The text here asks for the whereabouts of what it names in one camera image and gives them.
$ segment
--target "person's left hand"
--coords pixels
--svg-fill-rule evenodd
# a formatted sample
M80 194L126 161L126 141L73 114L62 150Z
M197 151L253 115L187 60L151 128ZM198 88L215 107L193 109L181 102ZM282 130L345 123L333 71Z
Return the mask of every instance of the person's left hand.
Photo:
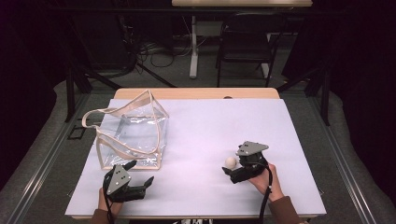
M111 201L108 201L108 203L112 204L111 205L111 213L113 214L113 216L117 217L119 215L119 212L122 208L123 203L112 203ZM99 189L98 209L108 211L107 206L106 206L105 196L103 195L103 188Z

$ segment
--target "table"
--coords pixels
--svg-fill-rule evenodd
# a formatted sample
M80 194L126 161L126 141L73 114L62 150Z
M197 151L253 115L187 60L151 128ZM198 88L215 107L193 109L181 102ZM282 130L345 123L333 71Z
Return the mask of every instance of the table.
M110 105L125 105L143 90L120 89ZM283 190L299 216L326 214L289 112L275 89L150 90L170 115L168 145L159 171L130 172L130 186L141 185L153 175L154 182L144 200L123 206L119 218L258 217L262 195L247 181L233 184L221 170L245 140L269 145L264 157L276 164ZM91 217L105 173L92 145L67 216ZM268 209L264 215L271 216Z
M311 7L311 0L172 0L174 7ZM215 21L215 25L209 24L210 30L214 30L215 35L219 35L220 23ZM197 78L197 66L198 66L198 48L197 48L197 21L195 16L192 16L191 21L191 68L190 78ZM262 71L268 74L268 64L262 64Z

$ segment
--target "chair backrest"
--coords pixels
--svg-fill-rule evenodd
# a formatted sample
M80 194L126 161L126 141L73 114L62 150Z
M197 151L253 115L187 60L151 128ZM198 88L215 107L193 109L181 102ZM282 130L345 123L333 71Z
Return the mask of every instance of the chair backrest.
M279 13L237 12L224 21L221 33L283 33L287 23L287 19Z

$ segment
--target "hand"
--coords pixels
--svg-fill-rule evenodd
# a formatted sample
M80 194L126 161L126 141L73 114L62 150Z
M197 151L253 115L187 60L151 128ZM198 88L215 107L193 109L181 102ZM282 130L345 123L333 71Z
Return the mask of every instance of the hand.
M108 200L108 203L111 205L111 213L113 214L114 217L117 217L119 215L119 212L122 208L123 203L112 203L110 200ZM108 211L107 206L106 206L106 201L105 201L105 196L103 195L103 188L99 189L99 204L98 204L98 209Z
M270 202L276 201L280 198L283 198L285 195L282 192L282 189L280 188L280 183L279 179L277 178L277 173L276 173L276 167L273 164L268 163L271 173L273 175L273 183L272 183L272 188L271 192L268 199ZM256 189L261 193L265 194L265 191L267 191L268 188L268 182L269 182L269 172L268 170L264 170L260 175L250 178L249 182L256 187Z

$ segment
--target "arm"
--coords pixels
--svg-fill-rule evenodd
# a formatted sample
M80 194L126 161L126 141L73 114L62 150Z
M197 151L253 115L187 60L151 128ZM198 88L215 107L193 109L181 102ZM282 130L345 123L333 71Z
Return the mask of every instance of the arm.
M113 217L116 219L117 215L119 214L123 203L112 203L109 202L111 205L111 213ZM99 189L99 203L98 208L93 213L92 219L90 220L91 224L108 224L107 219L107 206L105 201L105 196L103 195L103 189Z
M285 196L282 192L282 188L280 187L279 179L276 173L276 167L273 164L269 164L269 167L273 174L273 184L268 199L270 200L269 207L275 223L302 223L293 207L293 204L291 203L290 197ZM268 187L268 180L268 171L264 170L260 175L250 178L249 182L253 184L261 194L264 194Z

